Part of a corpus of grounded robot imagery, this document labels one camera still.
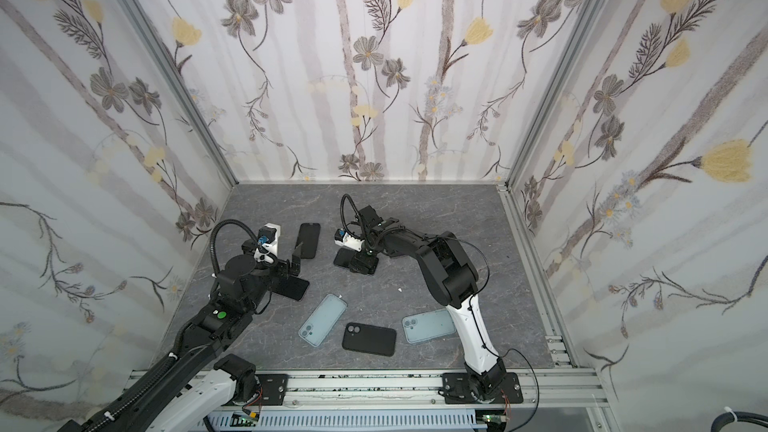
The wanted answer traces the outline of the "pale blue phone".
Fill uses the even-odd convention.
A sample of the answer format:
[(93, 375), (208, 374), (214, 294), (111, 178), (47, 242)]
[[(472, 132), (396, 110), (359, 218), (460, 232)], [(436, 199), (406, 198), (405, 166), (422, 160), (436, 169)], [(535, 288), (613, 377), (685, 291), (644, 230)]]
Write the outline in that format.
[(312, 347), (319, 347), (347, 309), (336, 295), (326, 295), (298, 331), (298, 336)]
[(446, 309), (407, 316), (401, 321), (406, 342), (419, 344), (456, 333), (453, 320)]

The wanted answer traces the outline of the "small green circuit board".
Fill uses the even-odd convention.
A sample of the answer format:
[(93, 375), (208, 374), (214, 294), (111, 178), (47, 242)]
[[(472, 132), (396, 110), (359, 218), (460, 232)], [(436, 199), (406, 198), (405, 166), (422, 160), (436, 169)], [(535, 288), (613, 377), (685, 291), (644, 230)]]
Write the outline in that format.
[(255, 427), (259, 424), (260, 414), (256, 412), (234, 413), (232, 415), (231, 427)]

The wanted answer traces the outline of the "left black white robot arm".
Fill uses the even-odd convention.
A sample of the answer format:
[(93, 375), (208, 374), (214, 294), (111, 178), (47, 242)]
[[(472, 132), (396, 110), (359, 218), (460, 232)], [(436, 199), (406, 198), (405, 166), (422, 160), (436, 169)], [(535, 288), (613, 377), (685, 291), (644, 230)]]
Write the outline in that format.
[(177, 333), (170, 350), (131, 387), (82, 423), (64, 431), (187, 431), (221, 405), (250, 404), (263, 395), (252, 362), (229, 353), (279, 286), (300, 273), (303, 247), (289, 259), (274, 240), (248, 239), (225, 265), (212, 252), (208, 302)]

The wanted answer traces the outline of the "black phone case front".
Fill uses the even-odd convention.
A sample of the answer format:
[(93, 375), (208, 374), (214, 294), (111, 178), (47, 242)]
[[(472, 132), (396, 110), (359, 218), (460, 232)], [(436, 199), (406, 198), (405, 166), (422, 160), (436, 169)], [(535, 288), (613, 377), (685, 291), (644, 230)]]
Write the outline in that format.
[(347, 351), (392, 357), (397, 332), (392, 328), (349, 322), (345, 326), (342, 348)]

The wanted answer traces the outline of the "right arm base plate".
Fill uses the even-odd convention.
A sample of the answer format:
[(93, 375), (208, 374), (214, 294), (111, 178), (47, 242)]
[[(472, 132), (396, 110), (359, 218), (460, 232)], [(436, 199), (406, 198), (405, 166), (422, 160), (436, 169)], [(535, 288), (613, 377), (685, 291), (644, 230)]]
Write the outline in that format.
[(521, 404), (522, 388), (515, 373), (508, 373), (500, 387), (485, 399), (477, 399), (471, 393), (469, 375), (466, 372), (446, 372), (441, 375), (438, 394), (446, 404)]

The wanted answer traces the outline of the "pale blue phone right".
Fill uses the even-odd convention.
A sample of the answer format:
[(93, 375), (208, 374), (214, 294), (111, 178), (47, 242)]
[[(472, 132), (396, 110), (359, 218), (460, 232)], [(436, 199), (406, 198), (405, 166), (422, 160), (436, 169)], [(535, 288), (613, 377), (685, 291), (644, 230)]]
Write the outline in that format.
[(446, 309), (407, 316), (401, 321), (406, 342), (419, 344), (456, 333), (453, 320)]

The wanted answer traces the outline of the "pale blue phone left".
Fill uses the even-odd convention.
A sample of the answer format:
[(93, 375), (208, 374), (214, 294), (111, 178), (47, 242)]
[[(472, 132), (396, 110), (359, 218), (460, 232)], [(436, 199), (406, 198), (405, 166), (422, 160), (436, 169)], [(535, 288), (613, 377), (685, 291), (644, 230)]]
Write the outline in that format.
[(319, 347), (347, 309), (336, 295), (326, 295), (298, 331), (298, 336), (312, 347)]

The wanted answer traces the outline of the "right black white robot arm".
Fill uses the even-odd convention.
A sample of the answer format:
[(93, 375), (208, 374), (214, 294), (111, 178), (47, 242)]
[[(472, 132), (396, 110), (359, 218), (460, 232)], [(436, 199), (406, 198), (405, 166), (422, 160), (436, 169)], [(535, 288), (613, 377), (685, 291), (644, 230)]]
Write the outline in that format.
[(334, 233), (336, 245), (351, 250), (347, 268), (372, 275), (379, 257), (414, 259), (434, 300), (445, 307), (460, 338), (468, 395), (489, 401), (507, 376), (501, 353), (493, 346), (479, 304), (479, 272), (464, 247), (468, 244), (451, 232), (429, 234), (406, 227), (395, 218), (384, 219), (370, 206), (355, 213), (354, 233), (343, 224)]

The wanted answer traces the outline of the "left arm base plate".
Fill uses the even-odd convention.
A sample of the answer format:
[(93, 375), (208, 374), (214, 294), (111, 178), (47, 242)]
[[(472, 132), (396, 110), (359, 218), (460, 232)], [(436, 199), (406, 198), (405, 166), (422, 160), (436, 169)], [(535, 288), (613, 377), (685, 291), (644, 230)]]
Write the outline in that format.
[(248, 382), (244, 406), (282, 406), (288, 386), (288, 374), (255, 374)]

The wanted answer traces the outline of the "aluminium front rail frame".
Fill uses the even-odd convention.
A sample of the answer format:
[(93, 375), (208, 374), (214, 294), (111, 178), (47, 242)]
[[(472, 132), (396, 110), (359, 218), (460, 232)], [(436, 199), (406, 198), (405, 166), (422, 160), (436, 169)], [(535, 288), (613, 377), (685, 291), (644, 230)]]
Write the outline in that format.
[[(438, 394), (440, 370), (294, 371), (282, 406), (247, 408), (229, 402), (214, 409), (238, 413), (268, 410), (453, 410), (472, 409), (486, 431), (617, 431), (606, 391), (590, 369), (513, 371), (521, 404), (446, 404)], [(209, 414), (187, 431), (215, 430)]]

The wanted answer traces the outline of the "black phone case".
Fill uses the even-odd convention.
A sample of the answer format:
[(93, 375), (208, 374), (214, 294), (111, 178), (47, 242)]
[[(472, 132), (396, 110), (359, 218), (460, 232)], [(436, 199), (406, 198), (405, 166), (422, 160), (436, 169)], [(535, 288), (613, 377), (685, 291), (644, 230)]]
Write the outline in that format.
[(349, 322), (345, 326), (342, 348), (347, 351), (392, 357), (397, 332), (392, 328)]
[(295, 247), (300, 250), (301, 259), (314, 259), (317, 253), (321, 225), (319, 223), (302, 223), (299, 227)]

